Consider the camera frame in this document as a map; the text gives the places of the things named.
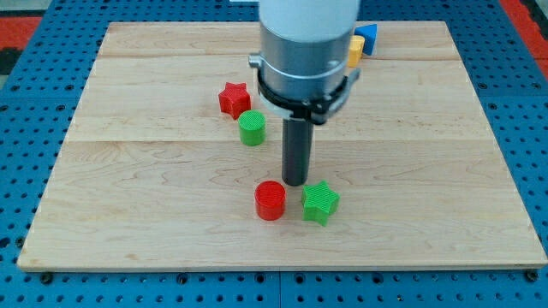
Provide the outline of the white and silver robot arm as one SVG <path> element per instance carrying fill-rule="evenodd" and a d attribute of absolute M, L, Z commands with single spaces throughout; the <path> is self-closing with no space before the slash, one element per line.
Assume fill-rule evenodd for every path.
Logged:
<path fill-rule="evenodd" d="M 358 69 L 346 75 L 358 0 L 259 0 L 261 101 L 285 120 L 322 125 L 348 100 Z"/>

